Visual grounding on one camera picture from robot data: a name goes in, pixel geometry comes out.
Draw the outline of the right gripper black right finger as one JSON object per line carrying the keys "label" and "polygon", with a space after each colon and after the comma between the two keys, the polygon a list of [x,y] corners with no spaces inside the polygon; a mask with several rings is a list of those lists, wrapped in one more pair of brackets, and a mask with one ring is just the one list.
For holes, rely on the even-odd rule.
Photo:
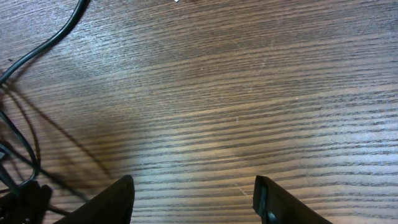
{"label": "right gripper black right finger", "polygon": [[252,199],[262,224],[331,224],[265,176],[256,176]]}

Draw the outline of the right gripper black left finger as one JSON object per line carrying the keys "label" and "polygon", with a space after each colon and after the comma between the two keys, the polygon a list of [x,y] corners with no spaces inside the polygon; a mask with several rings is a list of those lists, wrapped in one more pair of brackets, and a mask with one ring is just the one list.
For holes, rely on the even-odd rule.
{"label": "right gripper black left finger", "polygon": [[134,180],[131,175],[125,175],[89,202],[55,223],[130,224],[134,198]]}

